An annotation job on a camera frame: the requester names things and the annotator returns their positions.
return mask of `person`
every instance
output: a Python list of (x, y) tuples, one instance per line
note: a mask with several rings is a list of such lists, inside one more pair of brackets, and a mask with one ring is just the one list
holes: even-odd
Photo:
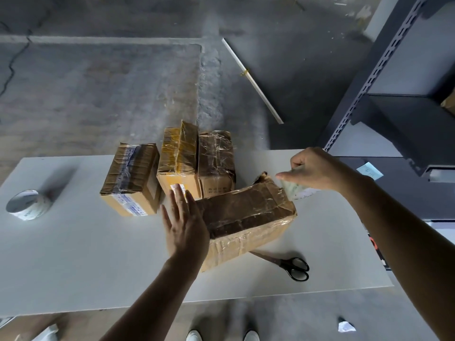
[[(291, 158), (279, 179), (315, 189), (338, 191), (357, 212), (381, 249), (404, 291), (441, 340), (455, 337), (455, 245), (362, 176), (321, 148), (307, 148)], [(152, 284), (101, 338), (101, 341), (164, 340), (185, 295), (204, 261), (208, 230), (190, 192), (170, 193), (171, 216), (162, 206), (170, 253)], [(187, 341), (202, 341), (190, 331)], [(245, 341), (259, 341), (249, 331)]]

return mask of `concrete floor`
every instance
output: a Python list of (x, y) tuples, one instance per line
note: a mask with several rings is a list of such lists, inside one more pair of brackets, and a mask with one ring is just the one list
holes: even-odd
[[(374, 9), (379, 0), (299, 2), (305, 11), (289, 0), (0, 0), (5, 35), (32, 29), (65, 36), (60, 42), (176, 38), (168, 45), (30, 45), (0, 98), (0, 182), (25, 156), (112, 154), (119, 141), (160, 143), (162, 129), (181, 118), (202, 130), (231, 131), (237, 148), (313, 144), (371, 47), (345, 14), (365, 4)], [(221, 37), (284, 126), (240, 76)], [(0, 44), (0, 81), (23, 45)], [(94, 341), (123, 311), (21, 317), (0, 330), (0, 339), (31, 335), (57, 319), (63, 340)], [(338, 333), (340, 316), (358, 331)], [(240, 340), (248, 320), (262, 340), (436, 339), (397, 286), (185, 304), (168, 340), (183, 340), (193, 324), (206, 341)]]

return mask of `person's left arm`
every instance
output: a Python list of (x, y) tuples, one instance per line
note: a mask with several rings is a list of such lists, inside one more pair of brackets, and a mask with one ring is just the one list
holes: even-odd
[(183, 298), (196, 279), (208, 252), (208, 230), (190, 192), (186, 191), (185, 201), (180, 187), (176, 191), (177, 198), (170, 193), (174, 222), (162, 206), (171, 257), (152, 284), (100, 341), (164, 340)]

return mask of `tabletop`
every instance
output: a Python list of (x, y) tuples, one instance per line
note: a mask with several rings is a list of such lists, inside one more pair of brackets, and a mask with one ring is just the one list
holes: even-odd
[[(262, 171), (287, 171), (298, 150), (235, 151), (237, 188)], [(0, 316), (130, 306), (168, 257), (160, 215), (121, 217), (99, 196), (112, 155), (24, 158), (0, 187)], [(5, 210), (25, 189), (57, 196), (43, 216), (22, 221)], [(200, 273), (185, 302), (391, 286), (366, 230), (334, 191), (295, 201), (298, 216), (260, 250), (302, 256), (300, 283), (244, 254)]]

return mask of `black scissors handle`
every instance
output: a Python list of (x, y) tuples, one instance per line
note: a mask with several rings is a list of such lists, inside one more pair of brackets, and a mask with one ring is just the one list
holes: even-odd
[(288, 260), (281, 260), (279, 266), (284, 269), (292, 280), (304, 282), (309, 279), (308, 271), (310, 267), (300, 257), (293, 257)]

